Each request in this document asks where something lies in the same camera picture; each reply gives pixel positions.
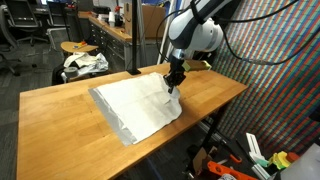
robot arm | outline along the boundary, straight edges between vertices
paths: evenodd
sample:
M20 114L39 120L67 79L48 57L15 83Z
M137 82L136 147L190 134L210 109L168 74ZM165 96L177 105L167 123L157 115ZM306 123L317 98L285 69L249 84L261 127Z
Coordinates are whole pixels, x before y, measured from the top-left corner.
M170 24L169 39L174 47L169 57L170 71L164 76L169 93L185 79L182 67L185 51L213 51L223 38L219 25L210 18L231 0L192 0L190 8Z

cabinet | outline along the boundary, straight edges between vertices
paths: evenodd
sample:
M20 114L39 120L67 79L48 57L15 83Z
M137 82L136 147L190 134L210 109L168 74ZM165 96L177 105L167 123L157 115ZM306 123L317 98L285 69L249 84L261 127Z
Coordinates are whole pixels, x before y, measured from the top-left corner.
M121 32L120 28L111 28L105 22L90 17L91 35L94 43L99 46L96 50L101 52L109 62L110 70L121 72L132 66L131 37ZM155 40L146 40L146 62L140 58L140 45L137 46L137 67L155 65L158 50Z

floor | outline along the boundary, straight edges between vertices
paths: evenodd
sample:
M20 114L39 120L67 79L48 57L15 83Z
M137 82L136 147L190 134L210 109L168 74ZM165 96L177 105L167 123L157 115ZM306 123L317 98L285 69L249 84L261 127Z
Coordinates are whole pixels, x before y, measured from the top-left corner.
M60 52L49 51L49 44L39 43L34 47L21 44L20 50L10 57L29 65L17 67L19 77L0 69L0 180L16 179L19 93L50 86L53 68L63 61ZM32 68L31 63L36 63L37 68ZM204 132L195 126L118 179L186 179L182 174L188 163L186 149L191 144L200 144L203 137Z

cardboard box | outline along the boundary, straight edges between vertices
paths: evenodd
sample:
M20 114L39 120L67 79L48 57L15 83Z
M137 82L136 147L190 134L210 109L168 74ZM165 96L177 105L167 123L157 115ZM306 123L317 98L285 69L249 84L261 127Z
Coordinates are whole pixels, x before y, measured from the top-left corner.
M159 6L142 5L144 34L146 39L156 38L159 24L165 18L165 8ZM132 36L132 4L124 5L124 20L126 33ZM162 23L158 37L162 37L164 33L165 22Z

wall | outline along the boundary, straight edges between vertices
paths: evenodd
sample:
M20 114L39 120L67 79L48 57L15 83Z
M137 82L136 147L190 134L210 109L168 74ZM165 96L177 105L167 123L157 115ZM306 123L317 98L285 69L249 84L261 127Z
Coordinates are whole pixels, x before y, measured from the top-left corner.
M269 14L291 1L245 0L233 19ZM300 0L266 20L232 24L227 36L241 57L279 61L292 54L319 27L318 0ZM273 151L302 153L320 134L320 123L308 116L320 104L320 36L290 62L259 66L236 60L226 44L218 49L213 69L249 86L235 99L219 125L227 136L256 134Z

